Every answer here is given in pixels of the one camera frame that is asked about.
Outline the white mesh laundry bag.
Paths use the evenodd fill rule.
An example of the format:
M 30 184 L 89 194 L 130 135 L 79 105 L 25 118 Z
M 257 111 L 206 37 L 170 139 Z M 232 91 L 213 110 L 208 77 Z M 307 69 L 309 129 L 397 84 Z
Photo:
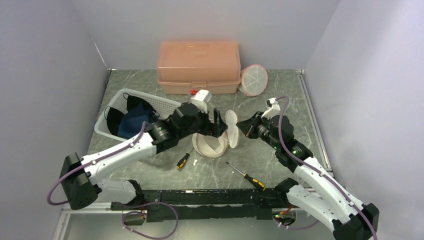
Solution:
M 227 130 L 218 138 L 195 133 L 192 136 L 192 144 L 197 153 L 209 158 L 218 158 L 224 154 L 228 147 L 234 149 L 240 141 L 240 131 L 236 126 L 238 116 L 233 110 L 225 113 Z

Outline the pink rimmed mesh bag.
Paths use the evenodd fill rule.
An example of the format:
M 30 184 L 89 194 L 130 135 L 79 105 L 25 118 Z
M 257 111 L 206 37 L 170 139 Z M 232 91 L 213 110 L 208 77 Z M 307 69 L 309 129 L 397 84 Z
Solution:
M 238 90 L 248 97 L 260 95 L 268 84 L 268 72 L 259 64 L 253 64 L 241 71 Z

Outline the navy blue bra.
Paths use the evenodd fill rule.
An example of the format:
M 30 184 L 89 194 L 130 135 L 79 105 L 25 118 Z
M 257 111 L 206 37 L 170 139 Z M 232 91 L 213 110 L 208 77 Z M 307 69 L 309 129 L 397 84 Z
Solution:
M 139 103 L 122 117 L 118 125 L 117 136 L 129 139 L 141 131 L 144 122 L 151 124 L 156 120 L 155 110 L 150 105 Z

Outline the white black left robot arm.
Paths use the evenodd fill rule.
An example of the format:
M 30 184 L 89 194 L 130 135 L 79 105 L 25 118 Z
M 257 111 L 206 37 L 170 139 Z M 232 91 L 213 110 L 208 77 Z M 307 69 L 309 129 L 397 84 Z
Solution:
M 218 109 L 210 121 L 207 112 L 192 103 L 183 103 L 166 119 L 143 124 L 139 133 L 101 152 L 79 157 L 69 154 L 62 165 L 59 183 L 72 210 L 81 210 L 96 201 L 119 202 L 131 210 L 144 203 L 140 185 L 135 180 L 107 181 L 115 170 L 164 152 L 190 135 L 219 138 L 228 129 Z

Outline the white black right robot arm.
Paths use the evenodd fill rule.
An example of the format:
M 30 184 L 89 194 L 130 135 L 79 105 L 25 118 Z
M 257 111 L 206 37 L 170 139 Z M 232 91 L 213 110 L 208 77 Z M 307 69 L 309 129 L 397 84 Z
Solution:
M 287 178 L 269 192 L 276 203 L 287 208 L 291 204 L 305 210 L 324 224 L 336 240 L 375 240 L 380 211 L 364 204 L 343 188 L 319 163 L 313 153 L 295 139 L 294 127 L 286 116 L 262 117 L 261 112 L 236 124 L 249 139 L 261 139 L 272 147 L 278 161 L 314 193 L 298 181 Z

